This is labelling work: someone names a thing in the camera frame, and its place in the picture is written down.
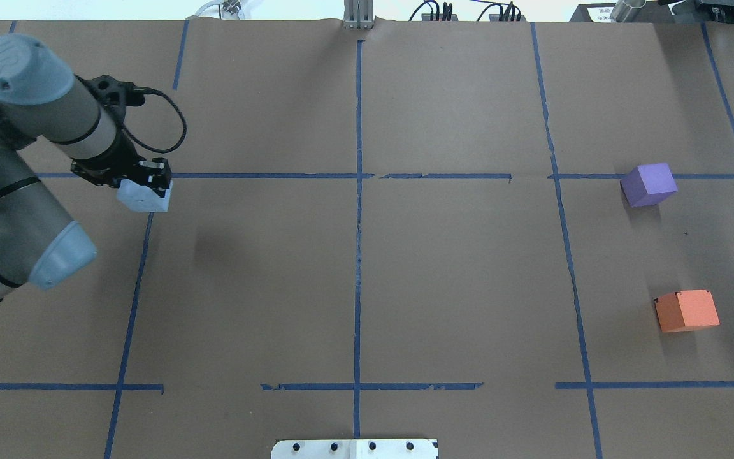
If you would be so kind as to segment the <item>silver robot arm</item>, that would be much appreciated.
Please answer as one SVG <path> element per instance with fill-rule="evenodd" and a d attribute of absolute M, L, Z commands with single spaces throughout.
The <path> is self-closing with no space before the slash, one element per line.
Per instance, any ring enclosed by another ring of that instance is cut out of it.
<path fill-rule="evenodd" d="M 82 225 L 20 156 L 44 138 L 71 160 L 71 172 L 118 189 L 134 211 L 165 212 L 172 171 L 165 154 L 145 159 L 146 143 L 126 127 L 126 108 L 162 91 L 110 75 L 84 79 L 46 44 L 0 35 L 0 303 L 24 284 L 50 289 L 96 258 Z"/>

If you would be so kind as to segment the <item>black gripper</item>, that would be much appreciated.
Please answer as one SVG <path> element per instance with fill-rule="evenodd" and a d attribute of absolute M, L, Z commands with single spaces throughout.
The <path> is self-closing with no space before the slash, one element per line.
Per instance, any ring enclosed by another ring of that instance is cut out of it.
<path fill-rule="evenodd" d="M 148 187 L 159 197 L 166 197 L 171 189 L 168 160 L 146 161 L 124 131 L 119 131 L 110 147 L 96 157 L 72 160 L 71 171 L 96 186 L 117 188 L 120 180 L 127 179 Z"/>

